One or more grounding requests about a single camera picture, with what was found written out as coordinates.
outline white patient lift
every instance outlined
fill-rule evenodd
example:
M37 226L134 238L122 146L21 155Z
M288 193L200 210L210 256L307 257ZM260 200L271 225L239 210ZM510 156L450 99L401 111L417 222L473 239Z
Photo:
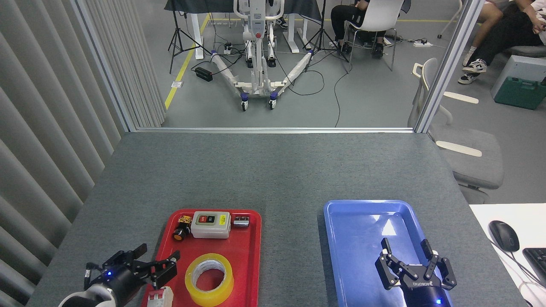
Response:
M251 82L239 82L238 77L233 76L222 57L215 50L212 50L212 61L218 66L229 84L233 86L235 92L241 96L243 111L248 108L249 96L269 96L269 108L273 110L277 104L277 97L301 74L309 63L312 52L308 52L284 80L272 82L269 80L267 67L276 66L275 53L273 52L275 47L273 25L275 20L282 17L284 13L284 0L233 0L233 11L243 20L247 66L252 68ZM268 29L267 58L264 56L262 47L266 26Z

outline keyboard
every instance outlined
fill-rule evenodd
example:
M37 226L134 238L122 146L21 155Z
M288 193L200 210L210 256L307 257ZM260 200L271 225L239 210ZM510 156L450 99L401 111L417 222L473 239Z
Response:
M546 285L546 247L523 249L523 255L541 280Z

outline blue tray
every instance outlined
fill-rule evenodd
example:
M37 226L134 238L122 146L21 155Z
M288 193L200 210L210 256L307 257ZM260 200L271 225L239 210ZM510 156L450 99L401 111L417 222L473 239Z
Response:
M383 238L405 263L428 263L420 245L425 235L411 206L401 200L331 200L324 219L339 306L406 306L400 288L383 288L374 263Z

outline black tablecloth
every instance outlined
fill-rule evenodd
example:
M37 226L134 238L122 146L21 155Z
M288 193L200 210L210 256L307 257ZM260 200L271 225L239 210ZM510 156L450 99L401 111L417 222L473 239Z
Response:
M186 13L233 13L233 0L174 0L175 10ZM171 0L165 10L173 10ZM321 20L321 13L316 0L285 0L285 14L300 14L315 20Z

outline black pants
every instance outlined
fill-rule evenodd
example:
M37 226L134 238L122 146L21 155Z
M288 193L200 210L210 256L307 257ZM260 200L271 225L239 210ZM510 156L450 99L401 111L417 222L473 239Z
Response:
M337 5L332 9L330 18L332 19L332 28L336 34L335 40L345 37L345 21L350 21L357 26L361 26L364 21L366 11L361 11L353 5ZM377 37L385 36L386 31L377 32Z
M470 61L478 58L491 64L496 54L514 46L539 46L542 41L533 33L533 23L527 14L519 11L514 15L501 19L474 51Z

